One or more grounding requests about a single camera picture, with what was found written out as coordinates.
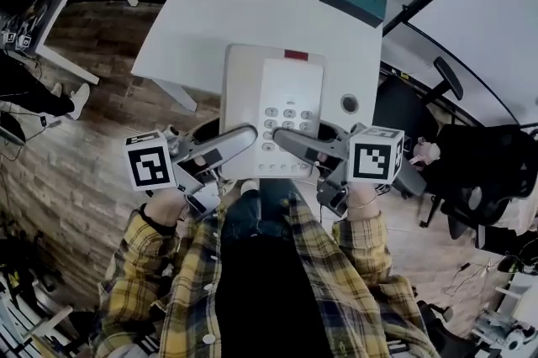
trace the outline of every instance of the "person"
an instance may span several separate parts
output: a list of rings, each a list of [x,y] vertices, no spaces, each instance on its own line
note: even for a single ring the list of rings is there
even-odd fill
[[[290,180],[247,181],[207,216],[161,190],[133,212],[100,284],[92,353],[146,356],[157,339],[164,357],[378,358],[400,340],[402,356],[437,357],[409,281],[389,274],[376,198],[350,184],[331,239]]]
[[[0,101],[17,104],[33,113],[47,113],[54,117],[66,115],[77,120],[90,96],[87,83],[71,92],[70,97],[61,93],[60,83],[56,83],[50,92],[22,62],[3,52],[0,53],[0,73],[3,76]]]

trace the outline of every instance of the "shirt cuff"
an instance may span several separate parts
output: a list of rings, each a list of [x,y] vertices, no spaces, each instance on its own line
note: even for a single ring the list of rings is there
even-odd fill
[[[380,213],[375,218],[349,221],[342,219],[333,225],[333,236],[342,247],[370,249],[387,243],[387,225]]]
[[[124,243],[140,255],[157,257],[163,255],[166,248],[163,245],[168,243],[171,238],[171,234],[163,235],[158,232],[143,218],[140,211],[135,210],[125,230]]]
[[[165,225],[158,224],[156,221],[154,221],[152,218],[149,218],[145,214],[145,203],[142,204],[142,207],[139,208],[138,213],[140,213],[140,216],[144,221],[146,221],[150,227],[152,227],[157,233],[164,236],[171,236],[174,235],[174,232],[176,231],[176,226],[167,227]]]

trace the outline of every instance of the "jeans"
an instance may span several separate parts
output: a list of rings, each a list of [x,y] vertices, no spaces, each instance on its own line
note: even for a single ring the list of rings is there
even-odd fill
[[[257,235],[292,241],[292,229],[284,218],[287,207],[282,205],[282,200],[289,199],[290,192],[302,198],[289,179],[261,179],[260,191],[250,190],[241,195],[226,214],[223,246]]]
[[[63,116],[75,109],[69,97],[57,97],[50,93],[24,66],[4,53],[0,53],[0,70],[3,73],[0,101],[17,104],[37,114],[53,116]]]

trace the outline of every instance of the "black shirt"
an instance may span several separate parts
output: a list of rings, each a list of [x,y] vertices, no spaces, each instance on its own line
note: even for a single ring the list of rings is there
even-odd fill
[[[293,242],[257,236],[222,251],[216,312],[224,358],[332,356]]]

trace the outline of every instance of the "wooden floor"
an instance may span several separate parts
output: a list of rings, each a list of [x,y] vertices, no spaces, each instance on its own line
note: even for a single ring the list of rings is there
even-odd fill
[[[147,4],[137,8],[123,3],[68,6],[53,29],[51,44],[100,76],[101,83],[92,87],[78,121],[62,118],[59,126],[31,140],[16,161],[2,158],[0,165],[8,190],[8,199],[0,190],[0,205],[29,233],[44,231],[45,252],[78,297],[73,303],[78,308],[91,308],[97,302],[96,284],[131,210],[145,200],[144,194],[130,189],[122,139],[168,124],[186,132],[218,115],[217,97],[191,92],[200,107],[196,114],[189,114],[155,84],[129,74],[159,10],[160,6]],[[48,63],[42,65],[41,81],[48,87],[62,82],[65,92],[81,83]],[[27,138],[41,130],[38,118],[18,118]],[[10,157],[16,154],[13,149],[2,147]],[[308,199],[313,197],[312,187],[299,186]],[[409,277],[419,299],[454,306],[449,328],[456,334],[468,333],[480,308],[492,298],[494,286],[507,279],[495,270],[481,276],[490,258],[493,263],[499,258],[475,250],[469,236],[451,240],[441,213],[429,229],[419,228],[416,218],[420,211],[429,210],[428,198],[404,201],[389,194],[382,197],[381,205],[388,216],[394,271]],[[324,225],[330,221],[324,213]],[[475,265],[454,279],[458,267],[468,261]]]

